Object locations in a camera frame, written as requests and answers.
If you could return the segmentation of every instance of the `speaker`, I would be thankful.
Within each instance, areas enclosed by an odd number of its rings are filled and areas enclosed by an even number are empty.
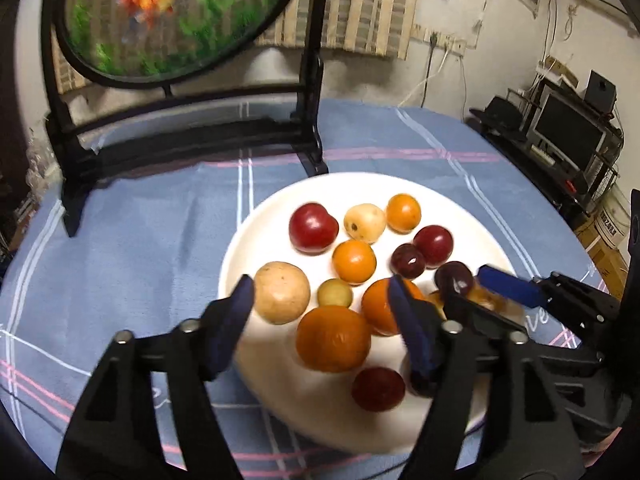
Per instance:
[[[602,115],[608,115],[612,113],[613,105],[616,103],[616,86],[591,70],[584,101]]]

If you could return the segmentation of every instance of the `dark purple grape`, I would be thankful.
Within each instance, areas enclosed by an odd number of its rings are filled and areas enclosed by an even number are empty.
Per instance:
[[[451,293],[467,296],[474,287],[474,276],[462,262],[442,264],[436,270],[433,281],[443,296]]]
[[[424,256],[412,244],[402,244],[396,247],[389,263],[393,272],[408,280],[414,280],[420,276],[426,266]]]

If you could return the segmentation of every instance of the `blue tablecloth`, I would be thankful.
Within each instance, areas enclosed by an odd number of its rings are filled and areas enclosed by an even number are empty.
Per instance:
[[[249,115],[248,105],[245,110]],[[556,211],[459,121],[421,109],[326,100],[319,127],[331,172],[373,171],[423,184],[478,218],[520,276],[557,270],[604,288]],[[122,328],[137,336],[163,333],[199,316],[216,297],[220,263],[241,221],[303,178],[294,155],[244,152],[231,162],[120,179],[92,192],[75,238],[64,231],[57,190],[49,193],[0,294],[0,398],[47,465],[54,468],[74,403],[113,334]],[[577,343],[542,309],[527,312],[527,329],[539,342]],[[154,384],[164,452],[181,465],[162,375]],[[246,478],[353,480],[406,458],[349,456],[308,441],[262,408],[233,368],[208,391]],[[475,459],[479,438],[467,438],[461,464]]]

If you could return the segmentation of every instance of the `plate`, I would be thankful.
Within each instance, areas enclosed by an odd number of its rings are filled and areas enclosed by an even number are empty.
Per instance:
[[[372,245],[378,260],[373,277],[353,288],[351,307],[359,310],[360,298],[375,280],[388,278],[393,250],[410,242],[429,224],[451,231],[451,260],[465,262],[472,272],[484,264],[514,274],[500,244],[471,214],[434,190],[401,178],[374,173],[332,173],[302,180],[262,202],[244,221],[229,245],[220,272],[218,295],[226,298],[242,274],[254,276],[271,261],[283,261],[302,269],[312,290],[307,310],[317,306],[315,291],[332,270],[333,247],[348,239],[342,219],[350,207],[373,203],[383,210],[395,194],[408,193],[422,208],[422,221],[410,234],[386,229]],[[297,252],[289,241],[289,217],[306,202],[319,202],[338,220],[340,233],[332,247],[319,256]],[[433,270],[414,280],[425,294],[433,292]],[[409,393],[402,403],[385,413],[369,413],[351,399],[351,383],[357,370],[325,374],[308,370],[295,350],[298,321],[268,324],[252,312],[236,349],[236,364],[249,389],[275,416],[317,442],[354,453],[398,453],[410,450],[420,433],[430,399]],[[365,367],[377,365],[401,371],[406,349],[400,336],[373,336]],[[467,429],[482,423],[486,412],[488,378],[480,377],[474,393]]]

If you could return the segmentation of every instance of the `metal screw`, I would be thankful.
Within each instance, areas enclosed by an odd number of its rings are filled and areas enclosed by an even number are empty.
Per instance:
[[[113,336],[113,340],[121,345],[124,345],[124,343],[128,343],[132,339],[133,332],[131,330],[120,330],[119,332],[116,332],[115,336]]]
[[[180,330],[182,330],[185,334],[195,332],[199,328],[199,319],[185,319],[182,323],[180,323]]]
[[[509,334],[509,339],[511,342],[516,343],[516,345],[524,345],[529,340],[529,337],[519,330],[514,330]]]
[[[453,319],[449,319],[442,324],[442,329],[450,334],[459,334],[462,332],[462,325]]]

